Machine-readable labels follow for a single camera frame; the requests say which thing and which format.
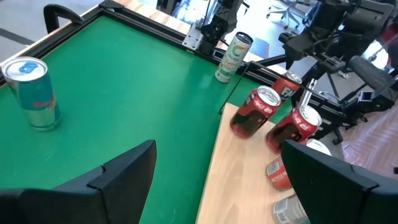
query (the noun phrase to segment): blue and silver can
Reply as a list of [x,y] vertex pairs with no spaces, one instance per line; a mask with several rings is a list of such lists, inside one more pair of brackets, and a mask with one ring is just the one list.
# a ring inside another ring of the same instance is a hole
[[61,113],[47,65],[37,58],[17,57],[8,60],[1,72],[29,124],[38,131],[56,127]]

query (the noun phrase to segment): can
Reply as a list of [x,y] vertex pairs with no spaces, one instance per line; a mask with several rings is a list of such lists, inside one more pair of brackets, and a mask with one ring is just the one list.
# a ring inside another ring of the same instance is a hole
[[321,124],[322,118],[315,109],[308,105],[299,106],[266,134],[266,144],[279,154],[284,140],[303,141],[314,134]]
[[[317,150],[319,152],[325,153],[331,156],[329,149],[320,141],[316,139],[309,139],[303,142],[304,145]],[[288,190],[292,188],[289,176],[286,173],[285,165],[282,161],[282,157],[279,156],[273,160],[266,169],[266,175],[271,183],[271,185],[277,190]]]
[[250,138],[276,113],[279,106],[280,97],[275,90],[268,86],[259,86],[250,92],[229,125],[235,135]]
[[237,32],[217,67],[215,77],[218,81],[229,83],[249,52],[253,39],[244,32]]
[[17,57],[1,71],[29,124],[38,131],[53,129],[60,120],[60,108],[47,65],[37,58]]
[[[302,83],[302,79],[297,74],[290,71],[284,73],[283,76],[298,84]],[[300,88],[297,84],[292,83],[282,77],[279,77],[271,87],[280,95],[282,103],[292,97],[293,94]]]
[[284,198],[272,207],[275,224],[310,224],[307,214],[296,194]]

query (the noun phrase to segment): pull tab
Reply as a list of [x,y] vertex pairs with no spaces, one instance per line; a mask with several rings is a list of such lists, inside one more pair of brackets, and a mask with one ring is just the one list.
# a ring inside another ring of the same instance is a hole
[[21,68],[19,68],[19,71],[22,72],[22,73],[30,73],[35,68],[37,68],[37,63],[35,63],[35,62],[26,62],[25,65],[23,65]]

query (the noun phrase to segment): green table surface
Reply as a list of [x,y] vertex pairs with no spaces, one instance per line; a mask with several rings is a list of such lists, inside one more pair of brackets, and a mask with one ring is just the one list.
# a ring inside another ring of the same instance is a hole
[[[155,139],[141,223],[194,223],[218,110],[238,76],[221,83],[216,65],[106,17],[43,60],[62,122],[49,132],[31,129],[10,89],[0,89],[0,188],[51,189]],[[243,79],[230,102],[240,105],[257,86]]]

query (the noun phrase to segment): can lid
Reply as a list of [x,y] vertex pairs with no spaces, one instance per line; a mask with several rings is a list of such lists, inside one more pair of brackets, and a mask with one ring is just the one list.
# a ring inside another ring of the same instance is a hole
[[330,150],[322,142],[316,139],[309,139],[305,145],[312,149],[315,149],[318,152],[322,152],[326,155],[331,156]]
[[322,118],[319,113],[309,105],[302,105],[299,108],[301,116],[310,124],[320,126]]
[[303,82],[303,80],[302,80],[302,79],[299,77],[299,75],[297,75],[296,73],[287,71],[287,72],[285,73],[285,75],[286,75],[286,77],[289,78],[290,80],[295,81],[295,82],[297,82],[297,83],[299,83],[299,84],[301,84],[301,83]]
[[237,32],[236,33],[236,38],[238,38],[241,42],[244,42],[245,44],[252,44],[253,43],[253,38],[249,36],[249,34],[244,33],[244,32]]
[[257,88],[257,94],[260,99],[267,103],[269,106],[279,106],[280,105],[280,96],[279,94],[271,87],[268,86],[259,86]]
[[46,64],[33,57],[16,57],[1,67],[2,74],[11,80],[29,82],[47,73]]

